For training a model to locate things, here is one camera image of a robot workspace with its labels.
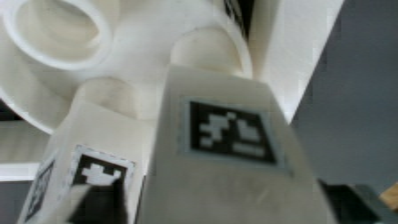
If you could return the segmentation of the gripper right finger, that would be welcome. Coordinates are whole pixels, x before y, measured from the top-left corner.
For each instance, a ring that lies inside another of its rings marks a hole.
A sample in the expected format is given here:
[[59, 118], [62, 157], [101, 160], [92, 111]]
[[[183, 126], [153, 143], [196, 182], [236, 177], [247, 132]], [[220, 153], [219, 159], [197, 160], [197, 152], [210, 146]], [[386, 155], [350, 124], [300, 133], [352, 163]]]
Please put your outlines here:
[[398, 224], [398, 214], [364, 184], [320, 182], [338, 224]]

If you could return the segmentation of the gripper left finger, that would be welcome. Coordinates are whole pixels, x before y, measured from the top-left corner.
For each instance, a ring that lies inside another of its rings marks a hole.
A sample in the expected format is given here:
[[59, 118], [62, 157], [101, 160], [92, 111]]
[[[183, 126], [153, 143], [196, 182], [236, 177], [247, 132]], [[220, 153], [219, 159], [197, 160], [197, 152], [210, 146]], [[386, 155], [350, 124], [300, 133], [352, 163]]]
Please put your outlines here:
[[71, 224], [128, 224], [124, 188], [119, 183], [89, 188], [68, 221]]

